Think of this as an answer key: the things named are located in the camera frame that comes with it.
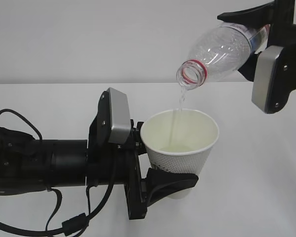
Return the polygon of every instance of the white backdrop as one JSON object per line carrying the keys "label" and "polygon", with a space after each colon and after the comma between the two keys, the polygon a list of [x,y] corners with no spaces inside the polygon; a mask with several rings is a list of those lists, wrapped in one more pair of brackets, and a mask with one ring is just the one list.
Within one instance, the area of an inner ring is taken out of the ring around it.
{"label": "white backdrop", "polygon": [[217,15],[267,2],[0,0],[0,83],[174,81]]}

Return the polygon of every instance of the black cable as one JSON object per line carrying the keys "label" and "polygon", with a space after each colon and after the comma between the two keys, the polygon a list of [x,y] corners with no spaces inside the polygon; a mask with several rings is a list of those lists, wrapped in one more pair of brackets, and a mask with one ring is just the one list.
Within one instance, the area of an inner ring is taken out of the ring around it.
{"label": "black cable", "polygon": [[41,133],[39,132],[39,130],[30,121],[28,121],[23,115],[19,114],[18,112],[14,111],[14,110],[11,110],[11,109],[0,110],[0,115],[2,115],[3,113],[6,113],[6,112],[12,113],[12,114],[16,115],[17,117],[19,117],[21,120],[23,120],[23,122],[25,122],[28,126],[30,126],[31,129],[33,129],[34,132],[38,135],[39,143],[43,142],[43,137],[42,137]]}
{"label": "black cable", "polygon": [[88,185],[85,192],[87,195],[87,201],[88,201],[88,215],[91,214],[91,202],[90,202],[90,189],[92,188],[92,185]]}
{"label": "black cable", "polygon": [[99,205],[97,206],[97,208],[95,208],[95,210],[92,211],[92,212],[88,215],[89,220],[92,220],[97,214],[99,214],[99,212],[103,209],[103,207],[105,206],[105,204],[108,202],[109,197],[110,197],[110,195],[111,195],[111,193],[112,193],[112,190],[113,190],[114,183],[115,183],[116,170],[117,170],[117,161],[116,161],[116,159],[114,158],[114,161],[113,161],[113,169],[112,169],[112,175],[111,175],[111,178],[110,178],[110,182],[109,182],[109,185],[108,185],[108,189],[107,189],[107,191],[105,192],[104,197],[103,197],[103,199],[101,200],[101,202],[99,203]]}
{"label": "black cable", "polygon": [[61,202],[63,200],[63,195],[61,194],[61,191],[59,191],[58,189],[50,189],[52,192],[54,192],[56,194],[57,197],[57,202],[56,202],[56,207],[54,209],[54,211],[52,212],[52,214],[50,215],[47,223],[46,223],[46,227],[45,227],[45,231],[48,231],[48,225],[51,221],[51,219],[53,219],[53,217],[56,215],[56,213],[58,212],[60,206],[61,206]]}

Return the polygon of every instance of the plastic bottle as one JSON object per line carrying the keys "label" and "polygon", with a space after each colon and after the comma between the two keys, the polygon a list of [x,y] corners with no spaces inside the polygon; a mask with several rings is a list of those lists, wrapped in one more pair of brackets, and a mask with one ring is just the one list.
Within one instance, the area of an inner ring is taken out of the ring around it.
{"label": "plastic bottle", "polygon": [[218,81],[238,70],[267,40],[269,25],[260,30],[222,23],[204,34],[177,71],[177,81],[186,90],[206,81]]}

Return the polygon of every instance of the white paper cup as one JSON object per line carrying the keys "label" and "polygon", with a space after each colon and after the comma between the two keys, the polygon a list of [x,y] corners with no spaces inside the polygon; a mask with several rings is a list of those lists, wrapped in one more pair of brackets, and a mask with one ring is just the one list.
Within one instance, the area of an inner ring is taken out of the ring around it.
{"label": "white paper cup", "polygon": [[[152,168],[172,173],[199,175],[218,137],[217,123],[197,110],[164,111],[149,118],[141,128]],[[180,199],[189,191],[169,197]]]}

